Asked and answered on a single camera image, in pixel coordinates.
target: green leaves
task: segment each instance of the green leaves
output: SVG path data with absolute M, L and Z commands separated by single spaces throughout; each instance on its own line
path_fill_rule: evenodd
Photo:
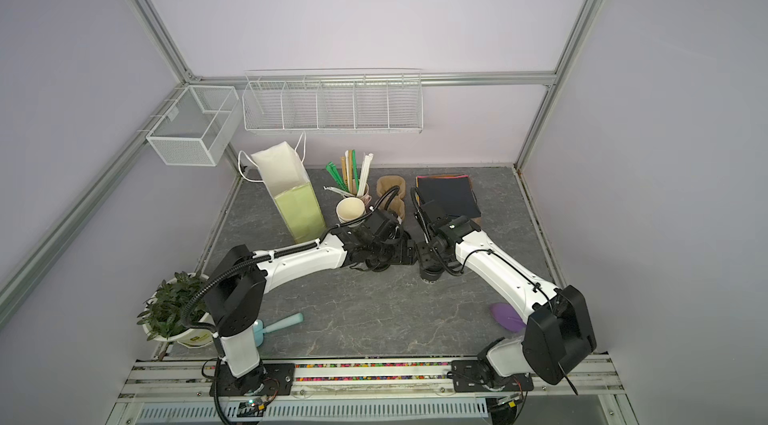
M 165 280 L 160 283 L 154 298 L 147 301 L 147 310 L 137 316 L 141 319 L 137 324 L 147 324 L 150 329 L 148 340 L 157 336 L 172 337 L 187 330 L 180 323 L 181 311 L 203 288 L 205 282 L 199 276 L 188 275 L 183 271 L 174 273 L 174 278 L 174 283 Z M 200 301 L 191 314 L 191 320 L 198 321 L 205 313 L 205 303 Z

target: light blue toy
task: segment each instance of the light blue toy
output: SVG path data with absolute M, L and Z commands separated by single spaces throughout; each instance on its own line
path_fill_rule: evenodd
M 300 324 L 304 321 L 304 315 L 301 312 L 285 317 L 283 320 L 278 320 L 271 325 L 264 327 L 264 322 L 256 320 L 254 324 L 254 339 L 256 340 L 256 346 L 261 347 L 261 343 L 264 343 L 264 334 L 268 334 L 272 331 L 282 330 L 283 328 L 290 327 L 291 325 Z

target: light green paper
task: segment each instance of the light green paper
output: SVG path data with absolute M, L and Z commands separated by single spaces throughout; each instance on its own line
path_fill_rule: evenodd
M 275 205 L 296 243 L 319 238 L 326 229 L 326 221 L 322 218 L 320 204 L 310 182 L 283 191 L 275 197 Z

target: potted plant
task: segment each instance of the potted plant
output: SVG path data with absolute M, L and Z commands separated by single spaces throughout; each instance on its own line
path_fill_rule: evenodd
M 203 288 L 207 279 L 206 275 L 187 274 L 182 271 L 175 273 L 171 280 L 163 280 L 160 283 L 152 297 L 147 300 L 144 311 L 138 315 L 138 324 L 144 328 L 148 341 L 177 341 L 189 348 L 202 347 L 213 341 L 208 330 L 187 329 L 181 324 L 181 311 Z M 202 300 L 192 310 L 190 318 L 193 322 L 214 323 Z

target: purple fan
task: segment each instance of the purple fan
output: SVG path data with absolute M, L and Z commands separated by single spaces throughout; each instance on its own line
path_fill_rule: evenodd
M 511 332 L 519 332 L 525 329 L 525 322 L 523 322 L 518 312 L 514 311 L 510 304 L 491 305 L 491 315 L 493 315 L 499 325 Z

